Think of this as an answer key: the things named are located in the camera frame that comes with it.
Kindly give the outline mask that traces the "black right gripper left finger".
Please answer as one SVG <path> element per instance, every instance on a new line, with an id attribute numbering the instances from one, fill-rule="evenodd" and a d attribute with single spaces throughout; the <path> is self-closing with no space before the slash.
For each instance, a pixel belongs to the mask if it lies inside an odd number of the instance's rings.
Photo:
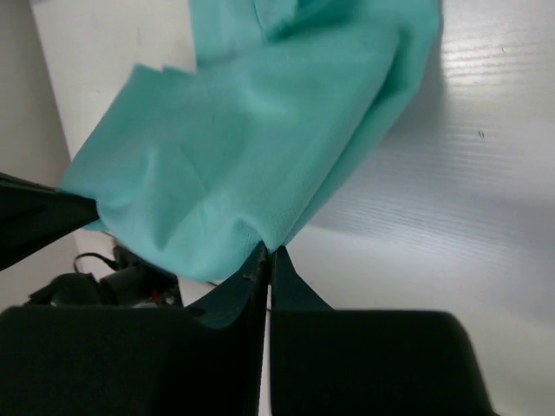
<path id="1" fill-rule="evenodd" d="M 4 415 L 255 415 L 267 250 L 186 307 L 1 315 Z"/>

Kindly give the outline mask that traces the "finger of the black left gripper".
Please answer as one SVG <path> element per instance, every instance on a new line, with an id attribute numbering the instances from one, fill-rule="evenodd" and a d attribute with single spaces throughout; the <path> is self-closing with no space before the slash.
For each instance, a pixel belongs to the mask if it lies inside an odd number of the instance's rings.
<path id="1" fill-rule="evenodd" d="M 1 175 L 1 269 L 99 219 L 96 203 L 53 187 Z"/>

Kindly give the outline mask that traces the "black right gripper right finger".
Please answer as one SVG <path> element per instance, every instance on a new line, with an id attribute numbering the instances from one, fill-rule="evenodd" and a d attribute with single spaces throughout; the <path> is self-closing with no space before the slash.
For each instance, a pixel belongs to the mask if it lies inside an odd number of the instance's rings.
<path id="1" fill-rule="evenodd" d="M 340 310 L 296 272 L 271 265 L 275 415 L 491 415 L 466 330 L 449 313 Z"/>

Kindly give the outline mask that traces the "teal t shirt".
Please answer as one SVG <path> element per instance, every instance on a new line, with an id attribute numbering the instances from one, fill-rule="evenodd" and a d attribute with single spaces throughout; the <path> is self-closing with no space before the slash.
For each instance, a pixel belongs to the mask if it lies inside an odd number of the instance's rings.
<path id="1" fill-rule="evenodd" d="M 436 1 L 193 1 L 198 68 L 136 66 L 65 172 L 97 227 L 224 279 L 289 243 L 417 93 Z"/>

